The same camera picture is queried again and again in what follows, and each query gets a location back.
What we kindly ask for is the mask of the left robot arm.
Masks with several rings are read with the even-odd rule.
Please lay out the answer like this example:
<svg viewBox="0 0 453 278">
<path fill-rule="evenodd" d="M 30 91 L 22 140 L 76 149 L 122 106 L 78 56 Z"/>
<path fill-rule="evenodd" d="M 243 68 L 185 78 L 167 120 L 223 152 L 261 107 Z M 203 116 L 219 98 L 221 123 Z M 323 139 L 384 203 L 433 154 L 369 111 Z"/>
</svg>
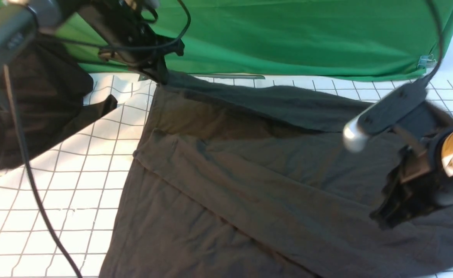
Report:
<svg viewBox="0 0 453 278">
<path fill-rule="evenodd" d="M 98 57 L 116 61 L 159 84 L 168 81 L 165 55 L 184 54 L 182 37 L 191 24 L 191 14 L 179 1 L 187 21 L 177 37 L 158 35 L 150 27 L 157 23 L 153 0 L 7 0 L 0 8 L 0 159 L 5 149 L 5 121 L 10 111 L 20 143 L 22 160 L 28 164 L 28 151 L 20 116 L 12 92 L 9 63 L 39 34 L 53 34 L 66 21 L 79 14 L 106 42 L 105 46 L 63 39 L 64 43 L 98 49 Z"/>
</svg>

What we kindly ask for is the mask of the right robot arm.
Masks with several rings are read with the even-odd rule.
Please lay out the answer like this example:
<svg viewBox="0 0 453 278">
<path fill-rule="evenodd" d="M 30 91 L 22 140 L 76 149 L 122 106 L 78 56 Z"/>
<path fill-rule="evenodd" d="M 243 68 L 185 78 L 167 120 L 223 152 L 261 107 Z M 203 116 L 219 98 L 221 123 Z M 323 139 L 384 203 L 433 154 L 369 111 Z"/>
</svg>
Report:
<svg viewBox="0 0 453 278">
<path fill-rule="evenodd" d="M 401 149 L 400 163 L 389 172 L 384 201 L 370 213 L 380 229 L 425 217 L 453 205 L 453 128 Z"/>
</svg>

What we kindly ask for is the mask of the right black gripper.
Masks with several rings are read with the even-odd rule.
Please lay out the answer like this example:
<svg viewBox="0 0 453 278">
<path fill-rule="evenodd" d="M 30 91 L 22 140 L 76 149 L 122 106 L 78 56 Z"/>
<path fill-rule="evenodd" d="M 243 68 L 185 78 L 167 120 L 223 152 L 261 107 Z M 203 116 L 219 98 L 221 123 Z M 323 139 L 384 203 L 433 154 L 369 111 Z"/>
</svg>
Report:
<svg viewBox="0 0 453 278">
<path fill-rule="evenodd" d="M 442 188 L 439 180 L 443 144 L 429 143 L 427 147 L 419 155 L 410 146 L 399 150 L 401 161 L 387 175 L 387 183 L 382 189 L 384 200 L 369 215 L 380 229 L 394 229 L 449 207 L 438 202 Z"/>
</svg>

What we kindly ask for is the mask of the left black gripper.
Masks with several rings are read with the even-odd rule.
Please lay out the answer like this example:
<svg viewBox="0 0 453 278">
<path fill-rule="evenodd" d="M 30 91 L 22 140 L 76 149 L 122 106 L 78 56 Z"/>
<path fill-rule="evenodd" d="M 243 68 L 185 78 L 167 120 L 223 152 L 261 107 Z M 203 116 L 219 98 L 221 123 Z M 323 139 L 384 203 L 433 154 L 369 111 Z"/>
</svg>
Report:
<svg viewBox="0 0 453 278">
<path fill-rule="evenodd" d="M 116 61 L 148 79 L 167 85 L 169 71 L 165 56 L 184 55 L 182 31 L 178 37 L 158 35 L 151 28 L 157 23 L 156 0 L 89 0 L 78 15 L 106 42 L 98 56 Z"/>
</svg>

